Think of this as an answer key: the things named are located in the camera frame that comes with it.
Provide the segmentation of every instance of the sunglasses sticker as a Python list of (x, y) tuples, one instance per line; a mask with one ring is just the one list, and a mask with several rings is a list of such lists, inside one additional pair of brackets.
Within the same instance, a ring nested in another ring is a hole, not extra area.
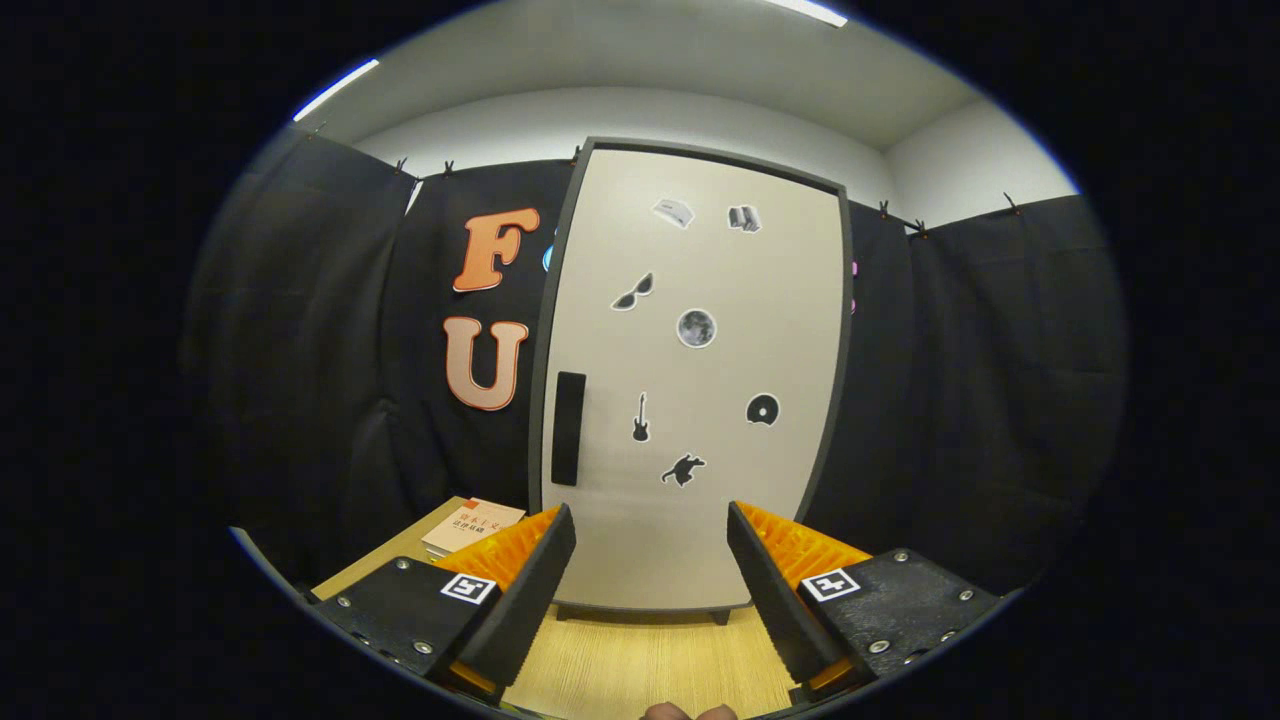
[(631, 292), (613, 301), (612, 307), (614, 310), (618, 310), (620, 313), (626, 313), (627, 310), (636, 306), (637, 297), (644, 297), (650, 292), (653, 292), (653, 273), (649, 273), (645, 277), (640, 278), (640, 282), (637, 282), (636, 286), (631, 288)]
[(750, 205), (730, 208), (728, 227), (730, 229), (741, 229), (742, 232), (759, 232), (760, 211)]
[(678, 200), (659, 200), (653, 211), (680, 229), (687, 228), (689, 223), (694, 222), (694, 211)]

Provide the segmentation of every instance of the guitar sticker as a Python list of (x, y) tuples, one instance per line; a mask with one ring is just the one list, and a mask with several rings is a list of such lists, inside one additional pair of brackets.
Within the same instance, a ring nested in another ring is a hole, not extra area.
[(631, 439), (636, 442), (649, 442), (649, 421), (644, 419), (644, 396), (640, 393), (640, 414), (631, 419)]

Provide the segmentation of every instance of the black fabric backdrop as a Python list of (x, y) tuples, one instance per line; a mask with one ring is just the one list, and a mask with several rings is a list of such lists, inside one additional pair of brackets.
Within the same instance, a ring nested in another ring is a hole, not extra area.
[(201, 250), (182, 363), (204, 489), (294, 582), (323, 580), (413, 520), (390, 465), (372, 322), (412, 187), (288, 127)]
[[(543, 254), (554, 238), (572, 174), (568, 161), (544, 160), (433, 176), (422, 181), (404, 218), (387, 277), (380, 355), (388, 396), (398, 407), (396, 457), (419, 515), (451, 495), (529, 506), (529, 383), (547, 281)], [(467, 220), (525, 208), (538, 210), (540, 222), (534, 232), (520, 231), (509, 265), (494, 258), (502, 282), (456, 292)], [(506, 407), (477, 410), (453, 396), (444, 372), (448, 316), (481, 324), (471, 355), (472, 377), (481, 387), (489, 387), (497, 372), (493, 323), (529, 328), (517, 355), (515, 397)]]
[[(233, 193), (197, 275), (189, 355), (218, 359), (218, 447), (234, 464), (214, 482), (292, 582), (324, 579), (451, 495), (527, 506), (543, 254), (571, 176), (563, 160), (433, 176), (402, 218), (404, 176), (287, 133)], [(525, 208), (540, 224), (509, 265), (494, 260), (502, 282), (454, 291), (467, 220)], [(913, 547), (992, 592), (1023, 585), (1069, 539), (1123, 409), (1124, 318), (1098, 225), (1078, 196), (928, 237), (856, 202), (850, 220), (845, 397), (804, 521), (873, 553)], [(485, 387), (489, 328), (529, 328), (507, 406), (453, 396), (448, 316), (481, 324)]]
[(1119, 278), (1080, 196), (902, 236), (854, 206), (858, 311), (805, 524), (1024, 585), (1068, 542), (1123, 413)]

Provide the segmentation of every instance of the book sticker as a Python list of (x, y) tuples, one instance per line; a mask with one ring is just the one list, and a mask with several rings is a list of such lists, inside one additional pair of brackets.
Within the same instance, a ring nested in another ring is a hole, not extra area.
[(707, 347), (716, 340), (716, 318), (707, 310), (685, 310), (676, 320), (676, 337), (685, 347)]
[(750, 205), (737, 205), (735, 208), (730, 208), (728, 227), (730, 229), (741, 229), (742, 232), (759, 232), (760, 213)]
[(620, 313), (626, 313), (627, 310), (636, 306), (637, 296), (644, 297), (650, 292), (653, 292), (653, 273), (649, 273), (645, 277), (640, 278), (640, 282), (637, 282), (636, 286), (631, 288), (631, 292), (627, 292), (622, 297), (614, 300), (613, 309), (618, 310)]
[(440, 589), (440, 593), (454, 600), (480, 605), (497, 584), (498, 583), (493, 580), (458, 573), (457, 575), (453, 575), (453, 579), (449, 580), (443, 589)]
[(659, 218), (680, 229), (687, 228), (689, 224), (694, 222), (694, 211), (689, 209), (689, 205), (685, 205), (678, 200), (659, 200), (658, 204), (653, 206), (653, 211)]
[(694, 456), (692, 452), (686, 452), (684, 457), (676, 460), (671, 470), (662, 474), (662, 484), (667, 484), (667, 478), (676, 478), (676, 484), (684, 488), (694, 479), (694, 468), (703, 468), (705, 465), (705, 460)]
[(640, 393), (640, 414), (631, 419), (631, 439), (636, 442), (649, 442), (649, 421), (644, 419), (644, 396)]
[(746, 404), (746, 421), (751, 424), (764, 423), (772, 425), (778, 421), (778, 398), (768, 392), (762, 392)]

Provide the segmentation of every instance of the book cover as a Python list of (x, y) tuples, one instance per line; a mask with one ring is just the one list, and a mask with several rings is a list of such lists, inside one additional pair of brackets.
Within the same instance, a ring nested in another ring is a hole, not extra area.
[(518, 507), (472, 497), (422, 536), (422, 542), (430, 553), (443, 557), (518, 523), (524, 516), (525, 511)]

